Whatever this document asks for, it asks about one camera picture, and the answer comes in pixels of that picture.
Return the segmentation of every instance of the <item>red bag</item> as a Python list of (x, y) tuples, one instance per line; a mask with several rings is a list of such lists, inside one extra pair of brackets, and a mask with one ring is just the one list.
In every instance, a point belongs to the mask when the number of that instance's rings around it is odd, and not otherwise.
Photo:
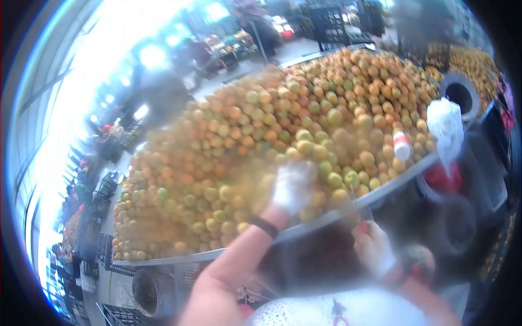
[(462, 177), (455, 161), (449, 167), (449, 176), (446, 175), (446, 171), (444, 171), (440, 162), (426, 170), (422, 175), (428, 186), (437, 192), (458, 192), (462, 186)]

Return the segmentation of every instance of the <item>white plastic bag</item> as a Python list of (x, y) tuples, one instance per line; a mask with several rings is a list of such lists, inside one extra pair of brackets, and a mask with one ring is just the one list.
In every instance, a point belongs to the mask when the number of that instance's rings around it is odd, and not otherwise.
[(464, 141), (464, 128), (460, 106), (446, 98), (435, 100), (428, 106), (428, 128), (437, 139), (437, 152), (442, 166), (449, 174), (449, 165), (457, 158)]

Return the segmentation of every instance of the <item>shelf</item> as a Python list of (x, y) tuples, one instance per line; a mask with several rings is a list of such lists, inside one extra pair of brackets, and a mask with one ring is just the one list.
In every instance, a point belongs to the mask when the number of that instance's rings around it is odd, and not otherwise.
[[(375, 46), (368, 44), (356, 44), (348, 46), (349, 49), (362, 49), (367, 48), (369, 50), (375, 51)], [(314, 53), (302, 58), (297, 58), (295, 60), (286, 62), (281, 65), (281, 67), (289, 67), (295, 64), (299, 64), (305, 61), (309, 61), (318, 57), (323, 56), (328, 52), (322, 53)], [(370, 191), (368, 194), (357, 198), (353, 201), (353, 207), (355, 209), (363, 209), (365, 207), (369, 207), (371, 204), (378, 202), (381, 199), (386, 198), (388, 195), (392, 194), (397, 189), (404, 186), (406, 183), (411, 181), (413, 178), (421, 174), (424, 170), (432, 166), (438, 161), (438, 153), (433, 152), (428, 154), (422, 160), (414, 164), (412, 167), (407, 169), (403, 174), (399, 175), (397, 178), (383, 184), (379, 188)], [(286, 242), (291, 239), (295, 239), (298, 237), (305, 236), (312, 232), (315, 232), (321, 228), (324, 228), (330, 224), (333, 224), (341, 219), (341, 213), (338, 210), (330, 211), (318, 219), (313, 221), (302, 223), (293, 227), (290, 227), (279, 233), (278, 237), (275, 239), (274, 244)], [(113, 261), (113, 265), (120, 266), (154, 266), (154, 265), (170, 265), (170, 264), (186, 264), (186, 263), (194, 263), (200, 261), (208, 261), (216, 259), (226, 248), (216, 249), (212, 251), (195, 253), (190, 256), (180, 256), (180, 257), (171, 257), (171, 258), (161, 258), (161, 259), (151, 259), (151, 260), (143, 260), (143, 261), (126, 261), (126, 260), (115, 260)]]

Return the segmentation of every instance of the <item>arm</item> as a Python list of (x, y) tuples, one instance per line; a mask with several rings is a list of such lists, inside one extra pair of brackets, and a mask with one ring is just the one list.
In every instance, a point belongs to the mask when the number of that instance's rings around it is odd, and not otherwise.
[[(279, 170), (272, 204), (260, 216), (280, 231), (311, 197), (308, 183), (313, 170), (301, 163)], [(252, 275), (272, 242), (254, 225), (234, 240), (196, 280), (180, 325), (241, 325), (237, 288)]]
[[(271, 205), (260, 216), (279, 230), (289, 216)], [(180, 325), (241, 325), (237, 288), (252, 275), (274, 240), (257, 226), (249, 227), (198, 277)]]
[[(387, 283), (391, 280), (396, 280), (400, 277), (401, 273), (403, 273), (403, 271), (400, 267), (394, 267), (384, 282)], [(397, 293), (421, 309), (426, 319), (431, 322), (431, 325), (462, 325), (446, 302), (412, 277), (408, 277), (403, 285), (397, 289)]]
[[(397, 264), (386, 233), (375, 222), (367, 222), (367, 224), (366, 234), (358, 227), (352, 231), (355, 240), (353, 247), (375, 277), (382, 280), (384, 284), (394, 284), (401, 278), (404, 270)], [(448, 305), (414, 278), (409, 276), (396, 291), (421, 309), (431, 325), (461, 325)]]

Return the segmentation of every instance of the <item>white bottle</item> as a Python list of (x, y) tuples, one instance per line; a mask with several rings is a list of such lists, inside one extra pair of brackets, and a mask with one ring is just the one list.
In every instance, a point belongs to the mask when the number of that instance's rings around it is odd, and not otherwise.
[(395, 152), (395, 157), (403, 162), (410, 158), (410, 143), (404, 132), (396, 131), (393, 134), (393, 151)]

